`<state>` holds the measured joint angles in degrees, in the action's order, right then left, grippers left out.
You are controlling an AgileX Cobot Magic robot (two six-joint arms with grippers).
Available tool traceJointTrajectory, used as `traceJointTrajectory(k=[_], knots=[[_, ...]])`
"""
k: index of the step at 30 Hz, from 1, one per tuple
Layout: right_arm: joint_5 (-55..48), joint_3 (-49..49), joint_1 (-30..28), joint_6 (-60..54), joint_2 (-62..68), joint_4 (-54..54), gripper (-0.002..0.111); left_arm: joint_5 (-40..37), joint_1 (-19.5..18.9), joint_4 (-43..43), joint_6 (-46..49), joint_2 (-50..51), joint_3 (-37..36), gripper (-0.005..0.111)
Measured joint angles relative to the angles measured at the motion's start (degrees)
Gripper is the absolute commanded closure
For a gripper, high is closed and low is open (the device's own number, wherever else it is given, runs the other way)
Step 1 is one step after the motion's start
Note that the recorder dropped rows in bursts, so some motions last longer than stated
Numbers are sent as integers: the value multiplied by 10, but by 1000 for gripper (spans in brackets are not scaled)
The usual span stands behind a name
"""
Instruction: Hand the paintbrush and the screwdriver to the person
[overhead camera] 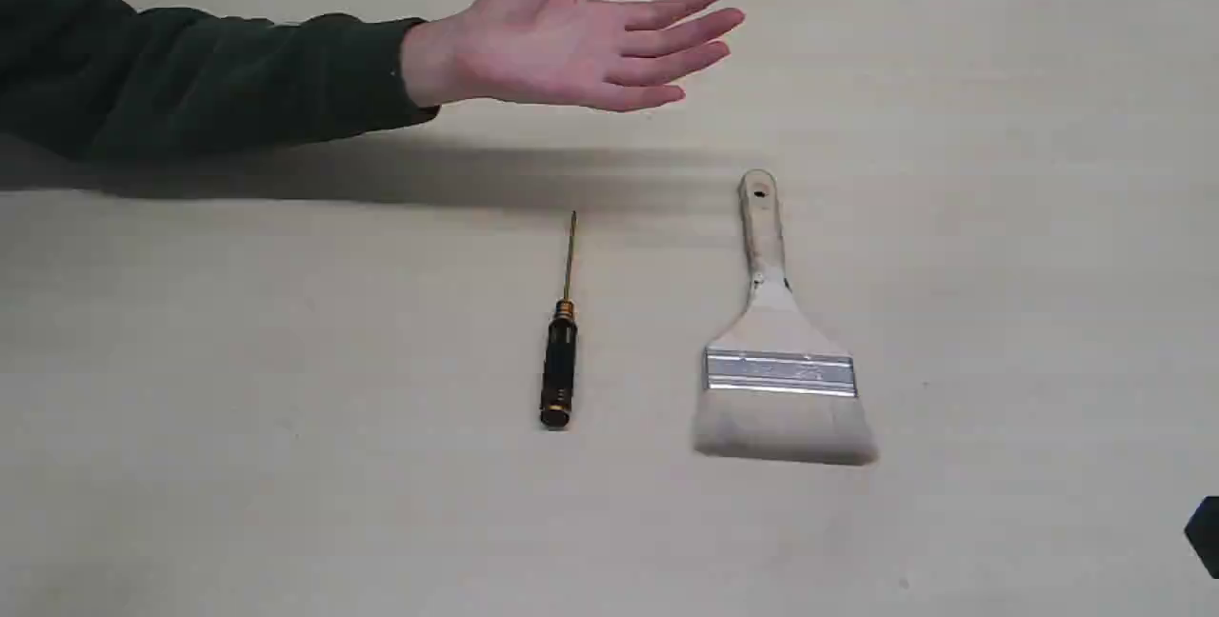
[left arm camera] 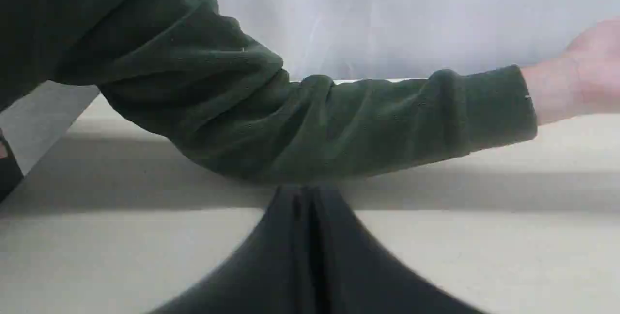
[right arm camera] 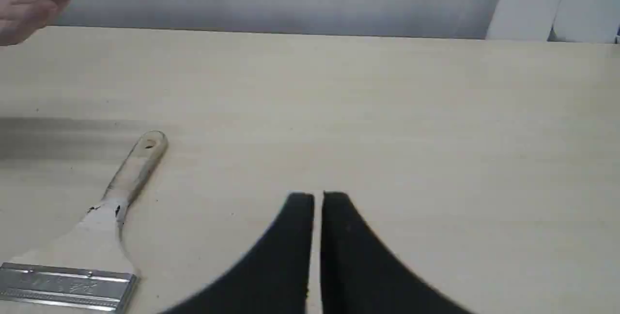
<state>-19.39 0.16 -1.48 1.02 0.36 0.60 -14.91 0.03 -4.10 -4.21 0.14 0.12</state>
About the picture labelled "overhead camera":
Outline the person's bare open hand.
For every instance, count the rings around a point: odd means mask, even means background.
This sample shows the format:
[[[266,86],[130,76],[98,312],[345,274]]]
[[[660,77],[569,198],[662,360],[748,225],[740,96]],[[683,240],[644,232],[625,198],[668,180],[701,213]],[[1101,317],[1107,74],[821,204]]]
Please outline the person's bare open hand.
[[[410,101],[640,112],[681,101],[684,76],[729,56],[746,15],[720,0],[474,0],[408,30]]]

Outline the dark green sleeved forearm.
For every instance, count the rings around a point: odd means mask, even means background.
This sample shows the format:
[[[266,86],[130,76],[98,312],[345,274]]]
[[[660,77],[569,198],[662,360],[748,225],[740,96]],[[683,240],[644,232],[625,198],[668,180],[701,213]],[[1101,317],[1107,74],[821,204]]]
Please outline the dark green sleeved forearm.
[[[123,0],[1,0],[1,128],[69,160],[167,160],[401,129],[413,20],[300,24]]]

